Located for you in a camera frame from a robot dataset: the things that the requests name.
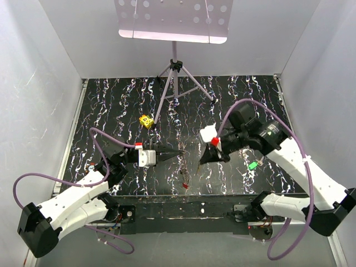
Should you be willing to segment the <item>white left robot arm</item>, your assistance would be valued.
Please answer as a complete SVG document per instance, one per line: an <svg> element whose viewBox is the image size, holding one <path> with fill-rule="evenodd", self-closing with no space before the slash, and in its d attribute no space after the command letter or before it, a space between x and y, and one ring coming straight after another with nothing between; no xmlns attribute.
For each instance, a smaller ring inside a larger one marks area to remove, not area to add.
<svg viewBox="0 0 356 267"><path fill-rule="evenodd" d="M152 141L130 147L114 139L105 142L102 152L101 161L78 183L52 199L23 207L17 232L35 258L47 255L63 237L87 224L116 223L134 212L121 208L108 193L128 173L127 164L155 166L184 153Z"/></svg>

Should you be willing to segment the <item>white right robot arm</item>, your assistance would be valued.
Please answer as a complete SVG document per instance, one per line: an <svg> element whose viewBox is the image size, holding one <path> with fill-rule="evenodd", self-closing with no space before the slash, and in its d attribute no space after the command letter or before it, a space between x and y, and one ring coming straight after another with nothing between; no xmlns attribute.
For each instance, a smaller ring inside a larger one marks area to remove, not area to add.
<svg viewBox="0 0 356 267"><path fill-rule="evenodd" d="M200 130L200 140L206 145L200 165L229 162L232 153L248 147L275 162L308 194L294 198L264 191L239 211L237 218L291 218L308 223L322 236L331 236L355 207L355 189L337 183L314 161L302 157L296 139L276 120L260 122L250 104L234 108L228 120L233 129L223 136L218 135L215 125Z"/></svg>

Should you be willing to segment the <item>red tag key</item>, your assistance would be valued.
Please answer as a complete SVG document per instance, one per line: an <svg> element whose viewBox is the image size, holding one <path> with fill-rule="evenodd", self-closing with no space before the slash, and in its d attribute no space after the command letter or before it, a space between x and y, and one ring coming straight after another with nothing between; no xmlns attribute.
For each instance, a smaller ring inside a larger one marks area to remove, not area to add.
<svg viewBox="0 0 356 267"><path fill-rule="evenodd" d="M183 183L182 183L182 186L183 186L183 188L185 188L185 189L188 189L188 188L189 188L189 184L186 183L186 182L183 182Z"/></svg>

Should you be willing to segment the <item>metal key ring disc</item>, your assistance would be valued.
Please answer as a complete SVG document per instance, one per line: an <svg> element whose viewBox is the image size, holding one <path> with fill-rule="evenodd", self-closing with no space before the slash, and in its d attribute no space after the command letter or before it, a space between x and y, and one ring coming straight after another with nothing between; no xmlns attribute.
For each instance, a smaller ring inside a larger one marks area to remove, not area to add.
<svg viewBox="0 0 356 267"><path fill-rule="evenodd" d="M185 159L185 151L181 151L179 160L180 160L180 174L182 176L182 183L186 182L189 184L190 180L191 180L191 175L190 175L188 167L187 167L187 162Z"/></svg>

